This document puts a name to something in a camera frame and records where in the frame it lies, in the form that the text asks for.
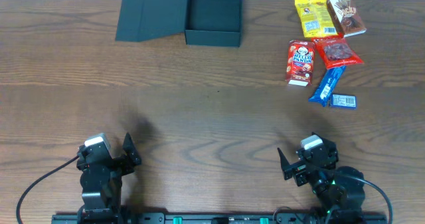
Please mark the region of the red dried fruit bag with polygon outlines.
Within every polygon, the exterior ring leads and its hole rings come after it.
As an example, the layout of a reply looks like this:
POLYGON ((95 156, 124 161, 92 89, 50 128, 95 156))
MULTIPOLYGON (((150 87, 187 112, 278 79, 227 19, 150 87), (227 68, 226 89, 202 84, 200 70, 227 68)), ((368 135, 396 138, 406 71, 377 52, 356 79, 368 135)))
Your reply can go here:
POLYGON ((311 40, 315 44, 320 57, 323 59, 327 70, 364 63, 343 37, 315 37, 311 40))

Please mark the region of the yellow candy bag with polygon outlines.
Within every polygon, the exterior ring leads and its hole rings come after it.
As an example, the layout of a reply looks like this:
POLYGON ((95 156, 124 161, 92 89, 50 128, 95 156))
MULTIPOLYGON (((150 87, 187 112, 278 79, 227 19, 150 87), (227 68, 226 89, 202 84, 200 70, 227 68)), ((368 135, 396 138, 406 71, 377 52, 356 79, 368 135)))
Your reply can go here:
POLYGON ((337 35, 327 0, 294 0, 305 38, 337 35))

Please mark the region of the Pocky chocolate stick box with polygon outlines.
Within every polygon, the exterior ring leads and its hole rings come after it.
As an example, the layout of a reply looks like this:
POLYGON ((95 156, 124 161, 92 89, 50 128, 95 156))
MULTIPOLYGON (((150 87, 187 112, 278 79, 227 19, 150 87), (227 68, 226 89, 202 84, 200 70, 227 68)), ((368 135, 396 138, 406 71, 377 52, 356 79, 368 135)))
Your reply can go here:
POLYGON ((366 32, 367 28, 353 0, 327 0, 327 7, 334 24, 344 37, 366 32))

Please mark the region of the dark green gift box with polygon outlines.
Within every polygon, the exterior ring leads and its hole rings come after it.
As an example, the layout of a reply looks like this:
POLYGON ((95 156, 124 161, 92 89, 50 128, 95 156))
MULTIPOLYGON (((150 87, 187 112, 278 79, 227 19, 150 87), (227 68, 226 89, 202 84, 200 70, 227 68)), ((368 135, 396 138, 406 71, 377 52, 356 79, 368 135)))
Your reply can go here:
POLYGON ((142 42, 178 33, 187 45, 239 47, 243 0, 122 0, 116 40, 142 42))

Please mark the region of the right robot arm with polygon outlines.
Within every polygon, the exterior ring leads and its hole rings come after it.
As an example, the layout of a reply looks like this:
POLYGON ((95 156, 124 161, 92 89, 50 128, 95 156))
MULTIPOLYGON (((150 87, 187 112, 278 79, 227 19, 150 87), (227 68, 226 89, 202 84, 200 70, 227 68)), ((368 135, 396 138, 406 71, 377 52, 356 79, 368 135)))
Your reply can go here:
POLYGON ((336 167, 339 156, 335 142, 313 132, 301 141, 298 162, 290 164, 281 149, 278 153, 284 179, 293 178, 299 187, 309 184, 332 218, 353 222, 361 216, 363 173, 349 166, 336 167))

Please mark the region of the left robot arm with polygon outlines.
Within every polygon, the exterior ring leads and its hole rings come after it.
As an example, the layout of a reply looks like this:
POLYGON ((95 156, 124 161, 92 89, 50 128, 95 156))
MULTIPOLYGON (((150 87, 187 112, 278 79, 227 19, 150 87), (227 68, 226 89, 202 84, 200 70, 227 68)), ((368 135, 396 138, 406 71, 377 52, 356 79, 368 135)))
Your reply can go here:
POLYGON ((122 177, 141 165, 141 157, 130 134, 125 135, 122 148, 124 153, 113 158, 104 133, 88 138, 79 147, 76 167, 82 171, 80 185, 87 221, 118 222, 122 216, 122 177))

